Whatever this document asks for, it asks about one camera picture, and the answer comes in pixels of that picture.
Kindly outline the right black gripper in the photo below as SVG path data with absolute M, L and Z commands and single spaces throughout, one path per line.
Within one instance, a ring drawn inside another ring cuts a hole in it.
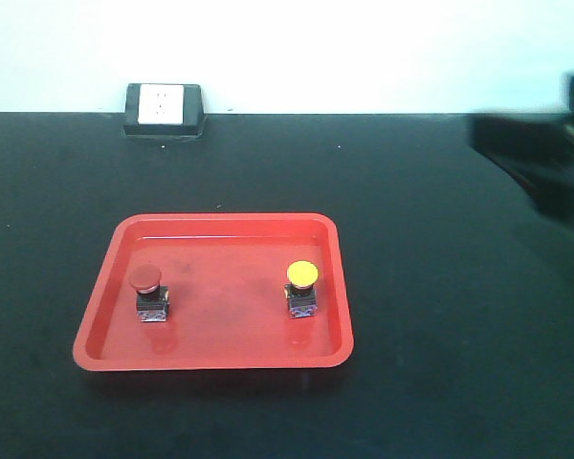
M 500 168 L 546 218 L 574 225 L 574 73 L 559 114 L 468 116 L 470 147 Z

